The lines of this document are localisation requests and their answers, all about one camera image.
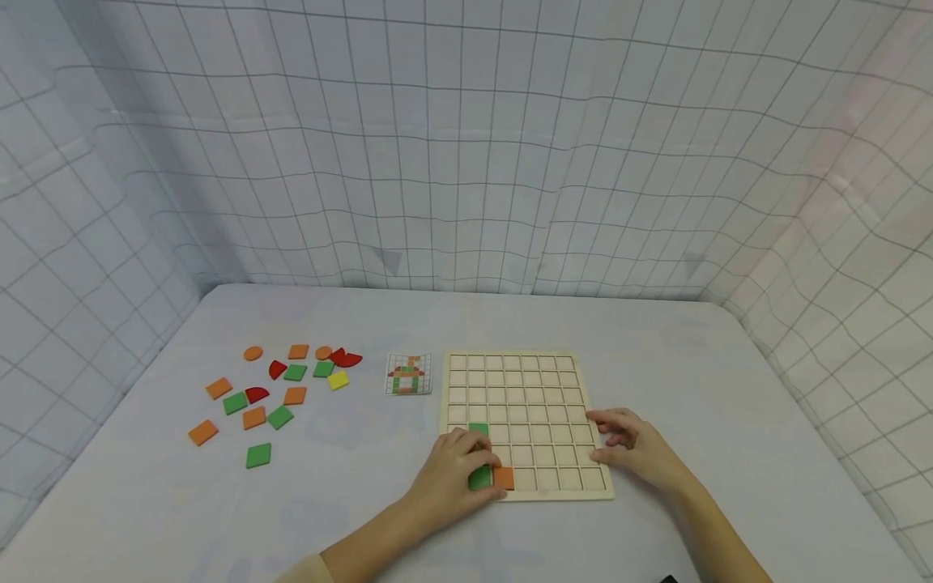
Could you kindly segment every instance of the yellow tile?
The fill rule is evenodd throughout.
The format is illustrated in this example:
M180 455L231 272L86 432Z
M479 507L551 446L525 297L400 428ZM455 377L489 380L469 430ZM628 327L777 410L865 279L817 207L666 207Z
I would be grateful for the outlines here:
M350 379L347 378L346 371L340 370L327 377L327 383L330 384L331 391L336 391L350 384Z

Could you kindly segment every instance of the green tile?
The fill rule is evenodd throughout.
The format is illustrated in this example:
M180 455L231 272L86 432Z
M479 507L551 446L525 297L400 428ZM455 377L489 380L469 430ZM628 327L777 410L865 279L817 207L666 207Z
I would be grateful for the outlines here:
M266 421L269 422L269 425L275 427L276 431L292 419L295 419L295 415L292 415L292 412L285 405L266 415Z
M249 401L246 400L246 394L242 391L224 399L224 412L228 415L232 415L240 409L246 409L248 406Z
M285 371L285 376L283 379L286 381L298 382L304 378L304 373L306 370L308 370L306 365L291 365Z
M470 423L468 427L470 431L479 431L483 435L489 436L489 425L486 423Z
M326 379L334 371L334 363L329 360L322 360L314 365L312 376L316 379Z
M272 444L254 445L246 450L246 469L265 465L272 459Z
M480 490L493 483L493 469L488 465L481 465L469 475L469 489Z

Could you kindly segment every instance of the white table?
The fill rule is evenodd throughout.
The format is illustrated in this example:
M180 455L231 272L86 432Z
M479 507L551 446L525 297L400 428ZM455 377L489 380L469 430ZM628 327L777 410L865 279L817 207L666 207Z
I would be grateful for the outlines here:
M271 386L246 363L306 341L365 360L279 433L244 432L203 387ZM211 293L0 557L10 583L269 581L408 487L437 433L430 396L384 396L386 355L569 351L595 407L651 420L775 581L919 581L735 320L711 304L225 285ZM221 433L202 448L187 431ZM272 441L272 464L244 468ZM388 581L697 581L653 492L493 505L397 563Z

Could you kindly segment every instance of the hand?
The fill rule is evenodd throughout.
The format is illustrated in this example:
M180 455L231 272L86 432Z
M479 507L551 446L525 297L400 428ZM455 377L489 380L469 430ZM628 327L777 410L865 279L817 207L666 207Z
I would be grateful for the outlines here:
M438 437L424 467L399 500L399 504L418 521L422 536L506 497L501 486L489 486L474 492L467 484L469 475L481 465L502 465L492 447L489 438L478 431L457 428Z
M658 430L631 410L590 410L586 416L596 422L600 433L610 434L606 447L590 454L593 461L626 467L665 493L678 492L696 481Z

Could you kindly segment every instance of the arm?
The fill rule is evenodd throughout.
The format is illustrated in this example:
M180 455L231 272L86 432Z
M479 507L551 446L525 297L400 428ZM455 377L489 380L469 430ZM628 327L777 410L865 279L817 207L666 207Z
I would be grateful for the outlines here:
M602 464L625 467L658 487L683 517L708 575L717 583L771 583L735 533L713 496L667 445L658 430L628 409L587 411L606 447L592 453Z
M500 466L489 438L455 429L438 437L408 492L321 553L326 569L299 563L277 583L365 583L434 532L506 497L501 486L470 491L467 478L481 465Z

